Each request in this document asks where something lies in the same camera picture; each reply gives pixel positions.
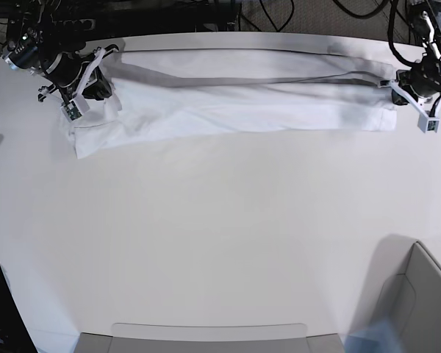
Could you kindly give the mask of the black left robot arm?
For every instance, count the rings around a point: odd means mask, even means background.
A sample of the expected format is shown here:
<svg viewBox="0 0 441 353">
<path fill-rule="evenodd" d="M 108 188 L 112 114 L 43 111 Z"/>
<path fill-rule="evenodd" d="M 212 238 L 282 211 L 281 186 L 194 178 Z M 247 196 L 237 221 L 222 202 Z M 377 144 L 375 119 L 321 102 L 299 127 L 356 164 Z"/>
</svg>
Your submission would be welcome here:
<svg viewBox="0 0 441 353">
<path fill-rule="evenodd" d="M 387 41 L 394 57 L 407 67 L 396 74 L 394 103 L 422 104 L 437 96 L 431 109 L 426 112 L 429 117 L 434 118 L 441 105 L 441 1 L 410 1 L 406 9 L 408 26 L 420 38 L 424 53 L 420 60 L 410 61 L 396 49 L 394 27 L 398 2 L 392 1 Z"/>
</svg>

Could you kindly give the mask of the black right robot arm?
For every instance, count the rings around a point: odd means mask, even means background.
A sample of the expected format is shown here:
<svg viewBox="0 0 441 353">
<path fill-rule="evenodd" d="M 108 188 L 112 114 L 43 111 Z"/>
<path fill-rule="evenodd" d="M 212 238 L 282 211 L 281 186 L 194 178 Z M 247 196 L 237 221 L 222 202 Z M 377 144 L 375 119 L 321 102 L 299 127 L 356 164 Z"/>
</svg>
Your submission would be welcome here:
<svg viewBox="0 0 441 353">
<path fill-rule="evenodd" d="M 10 14 L 3 58 L 12 69 L 50 82 L 38 90 L 39 102 L 58 92 L 69 103 L 96 59 L 94 51 L 81 53 L 97 25 L 85 10 L 84 1 L 19 1 Z"/>
</svg>

